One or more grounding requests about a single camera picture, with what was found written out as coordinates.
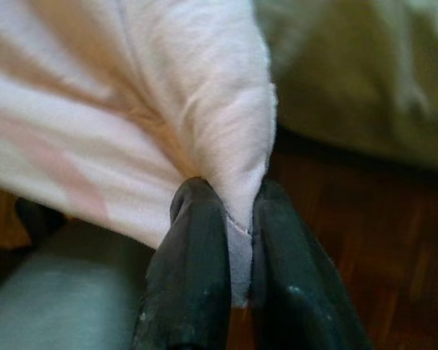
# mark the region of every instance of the pink stripe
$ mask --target pink stripe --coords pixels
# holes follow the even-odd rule
[[[0,138],[16,146],[23,156],[59,184],[72,211],[109,224],[107,207],[99,189],[68,159],[62,150],[40,137],[31,127],[0,112]]]

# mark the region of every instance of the wooden floor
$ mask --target wooden floor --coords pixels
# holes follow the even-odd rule
[[[438,176],[280,133],[271,177],[336,263],[376,349],[438,349]],[[0,246],[26,244],[0,195]],[[234,311],[230,349],[253,349]]]

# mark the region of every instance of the green fabric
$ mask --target green fabric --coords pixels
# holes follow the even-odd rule
[[[255,0],[280,124],[438,168],[438,0]]]
[[[0,350],[129,349],[152,249],[73,222],[0,289]]]

